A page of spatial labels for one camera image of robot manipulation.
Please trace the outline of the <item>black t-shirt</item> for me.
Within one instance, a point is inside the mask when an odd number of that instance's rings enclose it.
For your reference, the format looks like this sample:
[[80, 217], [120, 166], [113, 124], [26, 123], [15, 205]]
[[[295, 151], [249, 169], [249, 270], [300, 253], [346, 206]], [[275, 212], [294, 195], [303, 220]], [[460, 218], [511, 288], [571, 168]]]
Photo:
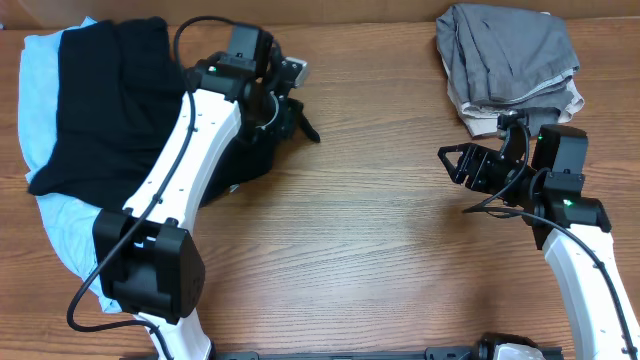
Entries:
[[28, 191], [120, 210], [153, 168], [185, 93], [161, 17], [62, 33], [56, 141]]

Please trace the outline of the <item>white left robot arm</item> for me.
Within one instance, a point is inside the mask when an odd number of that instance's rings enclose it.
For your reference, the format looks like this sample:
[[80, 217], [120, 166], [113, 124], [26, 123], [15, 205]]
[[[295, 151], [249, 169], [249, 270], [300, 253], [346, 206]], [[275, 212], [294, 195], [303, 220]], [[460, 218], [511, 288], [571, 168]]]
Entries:
[[196, 214], [224, 166], [243, 182], [256, 157], [301, 130], [318, 133], [290, 97], [309, 72], [264, 29], [234, 23], [225, 51], [183, 69], [175, 127], [152, 170], [120, 211], [102, 211], [92, 235], [91, 280], [144, 327], [160, 359], [211, 359], [197, 304], [205, 265], [192, 238]]

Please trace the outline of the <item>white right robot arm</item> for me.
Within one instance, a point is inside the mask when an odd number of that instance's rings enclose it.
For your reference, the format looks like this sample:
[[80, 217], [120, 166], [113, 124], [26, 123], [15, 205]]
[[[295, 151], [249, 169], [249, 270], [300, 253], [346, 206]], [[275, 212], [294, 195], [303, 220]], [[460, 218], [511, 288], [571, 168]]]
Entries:
[[614, 255], [603, 203], [583, 196], [585, 131], [544, 125], [537, 142], [511, 125], [493, 150], [475, 143], [444, 146], [438, 157], [456, 184], [487, 194], [467, 208], [521, 218], [532, 230], [560, 287], [579, 359], [636, 359], [639, 322]]

